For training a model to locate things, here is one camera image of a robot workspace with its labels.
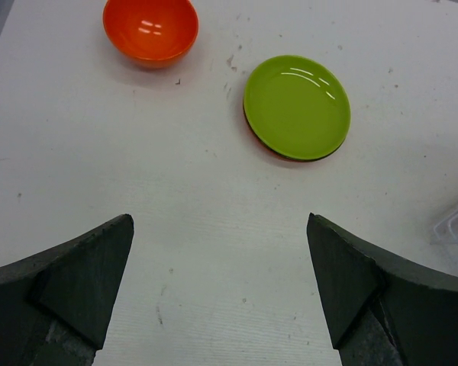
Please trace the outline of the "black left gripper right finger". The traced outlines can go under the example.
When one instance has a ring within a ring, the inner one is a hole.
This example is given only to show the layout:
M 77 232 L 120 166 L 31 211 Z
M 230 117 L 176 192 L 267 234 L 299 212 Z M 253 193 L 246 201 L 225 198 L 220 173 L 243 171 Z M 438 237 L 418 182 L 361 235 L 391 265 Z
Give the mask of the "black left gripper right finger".
M 458 277 L 310 214 L 308 245 L 344 365 L 458 365 Z

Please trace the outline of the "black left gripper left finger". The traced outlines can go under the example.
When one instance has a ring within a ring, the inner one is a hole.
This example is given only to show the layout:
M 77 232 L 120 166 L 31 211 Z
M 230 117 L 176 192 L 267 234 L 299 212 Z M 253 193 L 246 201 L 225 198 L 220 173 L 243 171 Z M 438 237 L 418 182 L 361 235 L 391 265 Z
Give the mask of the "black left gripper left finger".
M 134 220 L 122 214 L 0 267 L 0 365 L 91 365 L 133 238 Z

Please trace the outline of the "green plastic plate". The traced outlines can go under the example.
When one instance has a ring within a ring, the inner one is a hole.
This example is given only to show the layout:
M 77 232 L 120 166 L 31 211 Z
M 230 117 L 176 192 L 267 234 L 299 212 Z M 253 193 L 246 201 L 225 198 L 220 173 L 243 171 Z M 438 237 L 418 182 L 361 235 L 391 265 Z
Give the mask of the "green plastic plate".
M 333 154 L 350 129 L 344 87 L 324 66 L 302 56 L 281 55 L 260 63 L 247 79 L 243 109 L 265 147 L 296 161 Z

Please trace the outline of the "orange plastic bowl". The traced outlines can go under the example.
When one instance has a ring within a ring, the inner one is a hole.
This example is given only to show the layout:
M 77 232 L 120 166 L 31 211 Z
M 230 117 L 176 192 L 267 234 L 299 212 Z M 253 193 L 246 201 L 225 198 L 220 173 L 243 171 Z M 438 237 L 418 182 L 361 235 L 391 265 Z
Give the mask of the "orange plastic bowl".
M 190 1 L 110 0 L 102 23 L 115 49 L 148 69 L 180 61 L 194 45 L 199 26 Z

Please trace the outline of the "black plastic plate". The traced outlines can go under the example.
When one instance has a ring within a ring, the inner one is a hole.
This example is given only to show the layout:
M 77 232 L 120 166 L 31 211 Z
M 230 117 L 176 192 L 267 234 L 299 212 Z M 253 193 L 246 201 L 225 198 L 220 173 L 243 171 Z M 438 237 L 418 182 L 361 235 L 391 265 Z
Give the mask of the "black plastic plate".
M 348 107 L 270 107 L 244 104 L 257 136 L 294 159 L 319 159 L 336 152 L 350 129 Z

